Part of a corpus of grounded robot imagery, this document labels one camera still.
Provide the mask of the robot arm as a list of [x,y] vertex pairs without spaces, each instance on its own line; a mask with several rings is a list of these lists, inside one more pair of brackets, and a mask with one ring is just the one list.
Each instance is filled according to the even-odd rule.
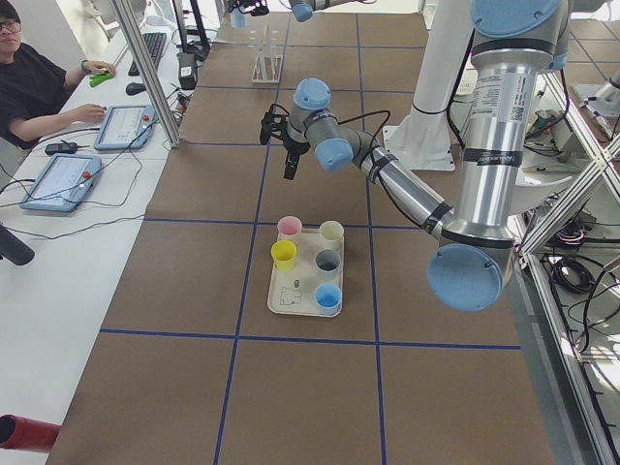
[[537,77],[564,64],[573,5],[569,1],[474,1],[472,62],[477,70],[456,205],[450,205],[381,146],[342,126],[328,85],[303,79],[290,110],[269,110],[260,141],[279,139],[285,175],[312,152],[326,171],[352,164],[380,185],[413,223],[440,243],[426,277],[447,306],[476,312],[492,305],[511,278],[514,240],[508,229]]
[[[353,4],[347,0],[290,0],[279,1],[286,10],[290,11],[298,22],[304,22],[315,12],[322,12],[341,5]],[[266,16],[270,13],[268,2],[264,0],[230,0],[224,6],[229,14],[237,12],[241,15]]]

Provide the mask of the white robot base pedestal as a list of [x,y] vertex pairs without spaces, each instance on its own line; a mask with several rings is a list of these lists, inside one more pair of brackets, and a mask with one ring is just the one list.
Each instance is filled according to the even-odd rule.
[[389,129],[385,141],[408,170],[454,170],[448,107],[472,34],[468,1],[437,3],[410,113]]

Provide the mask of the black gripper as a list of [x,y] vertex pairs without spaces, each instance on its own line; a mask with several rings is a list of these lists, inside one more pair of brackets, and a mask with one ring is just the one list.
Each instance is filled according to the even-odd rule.
[[294,180],[300,156],[309,151],[309,142],[291,124],[289,114],[269,110],[261,121],[259,140],[262,145],[267,145],[272,138],[282,141],[287,150],[284,178]]
[[227,8],[229,12],[245,8],[245,11],[250,12],[251,16],[266,16],[269,14],[266,0],[228,0]]

